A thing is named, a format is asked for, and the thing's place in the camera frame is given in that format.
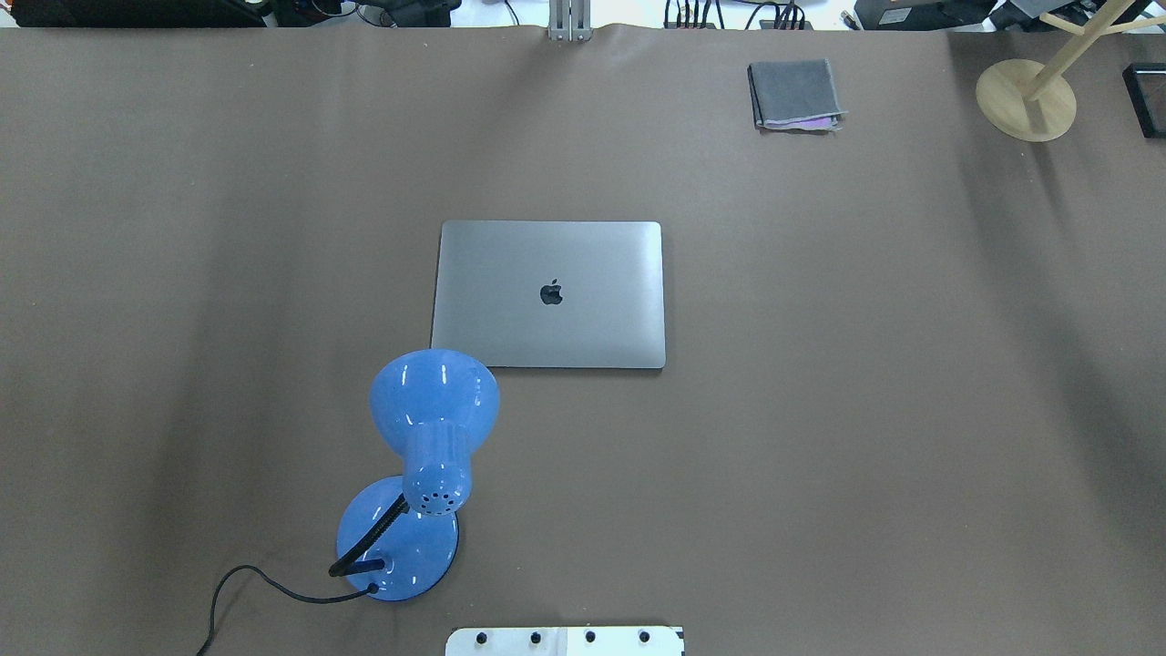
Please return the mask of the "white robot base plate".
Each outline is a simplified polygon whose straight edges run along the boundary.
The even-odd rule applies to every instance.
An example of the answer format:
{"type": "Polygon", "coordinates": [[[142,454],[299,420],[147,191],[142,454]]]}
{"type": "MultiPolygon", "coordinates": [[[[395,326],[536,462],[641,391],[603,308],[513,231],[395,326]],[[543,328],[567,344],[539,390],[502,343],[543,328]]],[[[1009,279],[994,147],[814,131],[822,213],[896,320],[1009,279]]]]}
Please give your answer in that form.
{"type": "Polygon", "coordinates": [[[684,655],[682,627],[600,625],[472,627],[451,632],[445,655],[684,655]]]}

